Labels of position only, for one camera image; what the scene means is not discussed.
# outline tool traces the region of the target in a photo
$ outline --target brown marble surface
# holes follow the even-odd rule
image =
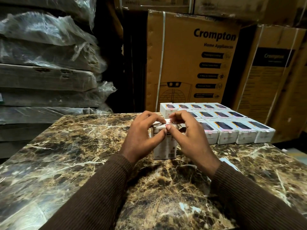
[[[38,229],[108,157],[136,114],[64,116],[0,165],[0,229]],[[212,145],[243,174],[307,213],[307,166],[271,144]],[[236,226],[210,182],[180,149],[175,160],[136,164],[116,229],[229,229]]]

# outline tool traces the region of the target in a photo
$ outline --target crompton logo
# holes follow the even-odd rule
[[[272,58],[272,59],[283,59],[285,56],[284,55],[270,55],[270,54],[265,54],[265,58]]]
[[[235,34],[227,34],[226,32],[218,33],[218,32],[211,32],[211,31],[210,32],[201,31],[199,28],[194,30],[194,36],[204,37],[204,38],[215,38],[216,41],[219,41],[220,39],[235,41],[237,38]]]

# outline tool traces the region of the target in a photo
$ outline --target smartphone box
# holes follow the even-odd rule
[[[178,110],[188,110],[190,109],[188,107],[188,105],[186,105],[185,103],[174,103],[174,106],[178,109]]]
[[[247,126],[251,126],[255,130],[257,130],[257,136],[254,143],[269,143],[271,142],[275,129],[268,127],[262,123],[257,122],[256,120],[250,118],[244,118],[241,122]]]
[[[234,119],[243,119],[243,118],[247,118],[247,116],[245,115],[242,115],[234,110],[223,110],[223,112],[226,114],[226,115],[229,115],[230,118],[234,118]]]
[[[224,110],[213,110],[211,111],[212,115],[214,115],[215,117],[219,118],[219,119],[228,119],[231,118],[231,115],[227,112],[225,112]]]
[[[198,109],[202,109],[203,108],[203,106],[200,103],[190,102],[190,103],[185,103],[185,104],[191,110],[198,110]]]
[[[215,129],[210,123],[206,122],[204,119],[197,119],[197,121],[202,125],[209,144],[216,144],[219,138],[220,132]]]
[[[164,131],[167,125],[173,125],[178,128],[178,126],[174,123],[170,122],[170,119],[166,119],[166,123],[154,123],[151,128],[151,137],[154,137],[160,131]],[[175,159],[177,151],[177,141],[171,133],[167,132],[164,140],[154,148],[153,150],[153,158],[154,160],[164,160],[164,159]]]
[[[257,137],[258,131],[251,126],[248,126],[246,123],[244,124],[242,120],[244,119],[225,119],[225,121],[231,122],[233,126],[235,126],[235,129],[239,131],[236,139],[237,144],[253,143]]]
[[[206,121],[220,132],[217,144],[236,142],[239,130],[230,121],[223,119],[206,119]]]
[[[205,109],[194,110],[194,113],[197,114],[202,119],[214,119],[217,118],[211,111]]]
[[[211,105],[211,103],[204,102],[204,103],[199,103],[199,104],[202,105],[203,109],[205,110],[215,110],[216,109],[216,106]]]
[[[194,118],[196,119],[200,119],[200,117],[193,111],[193,110],[187,110],[187,112],[189,112]]]
[[[222,104],[219,104],[217,102],[213,102],[213,103],[208,103],[209,105],[213,106],[215,109],[218,109],[218,110],[227,110],[227,109],[230,109],[229,107],[226,107]]]
[[[160,113],[165,119],[169,119],[169,115],[177,111],[178,108],[171,102],[160,103]]]

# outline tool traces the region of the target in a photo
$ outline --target person's left hand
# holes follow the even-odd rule
[[[136,116],[135,120],[131,123],[119,153],[127,158],[132,165],[135,165],[138,160],[147,156],[163,141],[167,130],[160,131],[153,138],[148,136],[148,129],[156,121],[166,123],[165,119],[156,113],[144,111],[142,114]]]

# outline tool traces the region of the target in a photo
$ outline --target ribbed knit sleeve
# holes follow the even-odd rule
[[[281,199],[223,162],[211,183],[237,224],[244,229],[307,229],[307,219]]]
[[[110,156],[40,229],[110,229],[131,172],[125,157]]]

